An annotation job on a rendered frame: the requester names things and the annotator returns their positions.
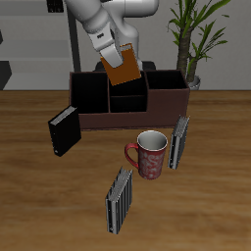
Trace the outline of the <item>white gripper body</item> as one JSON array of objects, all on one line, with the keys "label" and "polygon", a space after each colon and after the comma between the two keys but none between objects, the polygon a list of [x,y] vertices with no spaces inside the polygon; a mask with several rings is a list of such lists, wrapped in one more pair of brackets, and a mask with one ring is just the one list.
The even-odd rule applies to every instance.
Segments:
[{"label": "white gripper body", "polygon": [[116,43],[104,46],[100,50],[100,54],[112,68],[116,68],[124,62],[121,48]]}]

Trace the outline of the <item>orange book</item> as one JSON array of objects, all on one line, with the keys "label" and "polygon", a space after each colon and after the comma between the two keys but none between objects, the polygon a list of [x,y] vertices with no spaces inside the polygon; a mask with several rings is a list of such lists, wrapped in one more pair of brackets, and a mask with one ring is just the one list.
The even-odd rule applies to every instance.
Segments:
[{"label": "orange book", "polygon": [[128,43],[121,45],[121,52],[124,62],[116,68],[113,68],[104,58],[101,58],[101,62],[112,85],[141,78],[140,69],[135,58],[132,44]]}]

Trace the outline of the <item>dark brown desk caddy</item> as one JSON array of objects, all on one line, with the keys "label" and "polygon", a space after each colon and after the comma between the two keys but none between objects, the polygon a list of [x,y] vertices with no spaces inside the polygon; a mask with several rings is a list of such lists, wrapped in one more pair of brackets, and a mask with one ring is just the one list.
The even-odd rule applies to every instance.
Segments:
[{"label": "dark brown desk caddy", "polygon": [[70,74],[70,104],[82,130],[173,127],[186,114],[189,87],[177,70],[143,71],[113,85],[104,72]]}]

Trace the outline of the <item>black book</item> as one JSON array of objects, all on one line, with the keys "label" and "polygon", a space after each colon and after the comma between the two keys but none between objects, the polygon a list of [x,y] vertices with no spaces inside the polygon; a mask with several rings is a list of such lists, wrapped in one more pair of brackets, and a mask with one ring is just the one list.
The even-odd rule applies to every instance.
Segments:
[{"label": "black book", "polygon": [[54,153],[62,157],[80,139],[78,110],[69,106],[48,122]]}]

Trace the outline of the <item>grey striped book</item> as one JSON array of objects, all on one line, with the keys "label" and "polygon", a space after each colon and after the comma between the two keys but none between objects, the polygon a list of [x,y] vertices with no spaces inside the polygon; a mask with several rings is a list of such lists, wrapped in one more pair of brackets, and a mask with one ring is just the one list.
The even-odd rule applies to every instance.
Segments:
[{"label": "grey striped book", "polygon": [[189,118],[180,116],[173,130],[170,145],[168,167],[176,170],[180,161],[186,140]]},{"label": "grey striped book", "polygon": [[105,198],[107,230],[118,234],[132,202],[132,171],[120,168]]}]

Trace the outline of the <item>black vertical pole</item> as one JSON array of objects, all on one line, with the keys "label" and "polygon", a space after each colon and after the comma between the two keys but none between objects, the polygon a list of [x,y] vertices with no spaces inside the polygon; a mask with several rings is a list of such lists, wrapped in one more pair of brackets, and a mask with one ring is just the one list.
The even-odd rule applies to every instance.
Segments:
[{"label": "black vertical pole", "polygon": [[67,14],[68,14],[69,33],[70,33],[70,42],[72,48],[74,71],[80,72],[81,66],[79,57],[76,19],[70,9],[67,9]]}]

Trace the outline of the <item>green pot plant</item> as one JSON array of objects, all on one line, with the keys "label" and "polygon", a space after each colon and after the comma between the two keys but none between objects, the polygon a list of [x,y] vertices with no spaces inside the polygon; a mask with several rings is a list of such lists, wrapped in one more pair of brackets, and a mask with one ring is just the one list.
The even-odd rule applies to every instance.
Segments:
[{"label": "green pot plant", "polygon": [[198,10],[197,0],[178,0],[178,12],[171,9],[175,18],[167,25],[167,29],[170,29],[170,24],[174,24],[177,28],[177,31],[173,30],[176,39],[174,44],[178,47],[176,68],[181,70],[191,90],[198,90],[201,84],[200,77],[195,74],[198,62],[210,59],[208,52],[211,49],[226,44],[226,40],[221,40],[224,27],[209,37],[215,21],[201,26],[213,13],[230,2],[230,0],[219,0],[212,4],[212,1],[209,0],[201,10]]}]

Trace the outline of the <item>red patterned mug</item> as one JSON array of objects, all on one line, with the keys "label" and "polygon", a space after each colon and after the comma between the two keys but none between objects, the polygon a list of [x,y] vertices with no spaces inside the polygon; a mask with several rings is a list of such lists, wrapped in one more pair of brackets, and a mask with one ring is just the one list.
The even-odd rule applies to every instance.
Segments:
[{"label": "red patterned mug", "polygon": [[[126,159],[138,169],[141,177],[151,180],[156,179],[162,172],[168,139],[159,131],[146,130],[137,136],[136,143],[125,146]],[[137,152],[137,161],[128,155],[129,149]]]}]

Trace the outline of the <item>small black wall panel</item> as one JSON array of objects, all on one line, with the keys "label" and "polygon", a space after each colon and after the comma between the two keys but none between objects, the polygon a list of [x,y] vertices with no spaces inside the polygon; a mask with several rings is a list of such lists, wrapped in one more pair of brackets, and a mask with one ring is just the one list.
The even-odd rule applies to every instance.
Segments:
[{"label": "small black wall panel", "polygon": [[49,13],[63,13],[63,0],[46,0],[47,10]]}]

